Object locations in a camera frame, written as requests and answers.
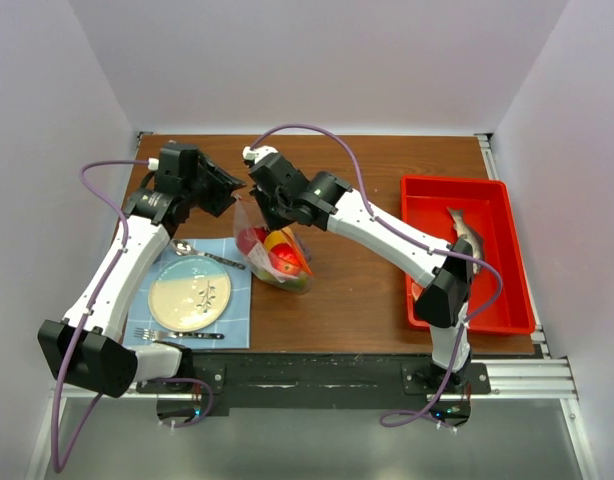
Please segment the red pomegranate fruit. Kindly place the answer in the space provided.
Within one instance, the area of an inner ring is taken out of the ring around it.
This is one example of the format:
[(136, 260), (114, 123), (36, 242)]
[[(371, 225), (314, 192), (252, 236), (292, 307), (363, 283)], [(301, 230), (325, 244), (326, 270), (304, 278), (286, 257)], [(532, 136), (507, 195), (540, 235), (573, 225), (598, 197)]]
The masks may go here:
[(241, 230), (235, 237), (238, 250), (244, 255), (258, 244), (263, 244), (269, 231), (265, 227), (248, 227)]

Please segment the orange peach fruit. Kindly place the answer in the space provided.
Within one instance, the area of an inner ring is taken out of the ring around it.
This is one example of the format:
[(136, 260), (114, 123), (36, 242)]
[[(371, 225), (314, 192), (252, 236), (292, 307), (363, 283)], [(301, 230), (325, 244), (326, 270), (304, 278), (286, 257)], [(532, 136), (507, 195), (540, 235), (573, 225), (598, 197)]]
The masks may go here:
[(293, 241), (294, 238), (292, 236), (291, 230), (288, 228), (284, 228), (281, 230), (275, 230), (270, 232), (266, 236), (263, 245), (267, 250), (271, 250), (275, 246), (280, 244), (292, 245)]

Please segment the clear zip top bag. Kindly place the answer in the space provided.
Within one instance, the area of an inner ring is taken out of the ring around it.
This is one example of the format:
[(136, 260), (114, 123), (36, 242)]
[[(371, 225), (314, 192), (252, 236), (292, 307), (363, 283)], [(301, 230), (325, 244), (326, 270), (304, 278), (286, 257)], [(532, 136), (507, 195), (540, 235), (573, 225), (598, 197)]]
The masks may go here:
[(264, 283), (307, 293), (314, 277), (304, 249), (290, 227), (270, 230), (254, 201), (236, 198), (233, 233), (244, 263)]

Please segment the red apple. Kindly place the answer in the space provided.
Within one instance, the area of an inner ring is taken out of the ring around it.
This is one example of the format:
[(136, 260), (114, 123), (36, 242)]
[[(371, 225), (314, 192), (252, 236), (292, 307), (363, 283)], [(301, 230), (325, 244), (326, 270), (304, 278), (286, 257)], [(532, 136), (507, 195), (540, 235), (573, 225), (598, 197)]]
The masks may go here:
[(280, 244), (271, 249), (270, 262), (276, 271), (285, 275), (298, 276), (302, 271), (295, 250), (288, 244)]

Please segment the yellow green mango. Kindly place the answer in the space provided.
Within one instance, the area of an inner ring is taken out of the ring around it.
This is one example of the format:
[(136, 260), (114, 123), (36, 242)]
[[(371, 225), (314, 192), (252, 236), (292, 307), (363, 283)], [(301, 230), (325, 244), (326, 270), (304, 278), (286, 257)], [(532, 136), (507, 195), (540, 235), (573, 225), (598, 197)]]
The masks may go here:
[(271, 276), (267, 282), (288, 292), (304, 294), (311, 290), (313, 277), (306, 273), (300, 273), (298, 276), (284, 276), (282, 278)]

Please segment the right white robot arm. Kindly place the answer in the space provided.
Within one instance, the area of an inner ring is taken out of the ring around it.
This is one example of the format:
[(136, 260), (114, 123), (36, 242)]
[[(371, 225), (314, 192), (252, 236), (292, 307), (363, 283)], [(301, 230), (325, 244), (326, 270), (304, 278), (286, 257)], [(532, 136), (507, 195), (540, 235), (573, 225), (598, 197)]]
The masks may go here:
[(446, 393), (463, 386), (471, 356), (465, 320), (473, 272), (463, 258), (470, 245), (429, 236), (364, 203), (358, 190), (329, 172), (308, 179), (272, 147), (246, 147), (243, 162), (270, 229), (296, 223), (340, 235), (397, 266), (422, 288), (414, 310), (430, 326), (433, 382)]

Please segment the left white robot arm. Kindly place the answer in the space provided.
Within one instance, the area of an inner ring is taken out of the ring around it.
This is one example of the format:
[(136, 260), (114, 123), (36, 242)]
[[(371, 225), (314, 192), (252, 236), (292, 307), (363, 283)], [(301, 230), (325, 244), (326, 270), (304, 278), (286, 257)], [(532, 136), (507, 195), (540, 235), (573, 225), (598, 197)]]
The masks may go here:
[(128, 310), (190, 212), (199, 208), (218, 217), (246, 184), (193, 145), (169, 143), (147, 165), (139, 188), (115, 210), (120, 229), (89, 285), (62, 319), (46, 320), (38, 331), (57, 394), (73, 385), (118, 398), (135, 382), (159, 379), (172, 392), (193, 383), (194, 368), (181, 347), (122, 345)]

